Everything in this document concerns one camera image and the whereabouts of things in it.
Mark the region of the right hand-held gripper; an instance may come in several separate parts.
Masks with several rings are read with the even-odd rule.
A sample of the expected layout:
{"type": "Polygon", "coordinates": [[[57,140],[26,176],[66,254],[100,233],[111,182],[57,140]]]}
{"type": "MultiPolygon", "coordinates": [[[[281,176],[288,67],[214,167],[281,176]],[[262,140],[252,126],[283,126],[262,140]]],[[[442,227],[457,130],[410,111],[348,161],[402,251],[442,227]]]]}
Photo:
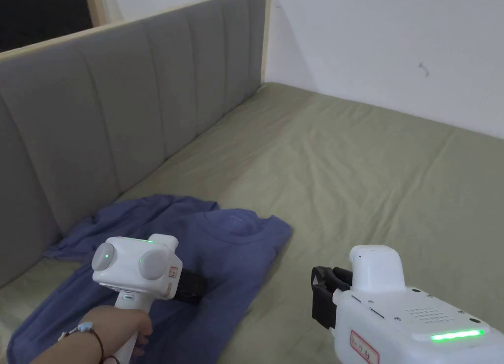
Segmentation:
{"type": "Polygon", "coordinates": [[[352,269],[312,269],[312,317],[343,364],[501,364],[503,333],[405,284],[399,254],[358,245],[352,269]]]}

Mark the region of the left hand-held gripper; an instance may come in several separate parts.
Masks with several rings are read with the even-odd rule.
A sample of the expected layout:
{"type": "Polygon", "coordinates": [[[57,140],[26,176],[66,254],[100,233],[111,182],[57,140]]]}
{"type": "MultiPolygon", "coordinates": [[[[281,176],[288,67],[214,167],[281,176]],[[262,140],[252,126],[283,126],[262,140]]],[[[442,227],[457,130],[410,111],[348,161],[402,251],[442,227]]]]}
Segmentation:
{"type": "Polygon", "coordinates": [[[148,239],[113,236],[96,250],[93,280],[118,292],[115,307],[149,313],[155,300],[198,304],[206,293],[201,275],[183,268],[178,240],[152,234],[148,239]]]}

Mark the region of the person's left hand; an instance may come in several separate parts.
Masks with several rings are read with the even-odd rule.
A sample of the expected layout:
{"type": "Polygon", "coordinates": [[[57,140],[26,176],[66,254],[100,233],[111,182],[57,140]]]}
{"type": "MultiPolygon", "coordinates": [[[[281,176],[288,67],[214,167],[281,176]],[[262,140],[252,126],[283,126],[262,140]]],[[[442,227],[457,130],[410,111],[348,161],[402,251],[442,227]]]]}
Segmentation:
{"type": "Polygon", "coordinates": [[[153,332],[150,316],[138,309],[98,306],[86,313],[81,321],[92,323],[107,353],[118,351],[134,335],[137,336],[136,342],[144,345],[153,332]]]}

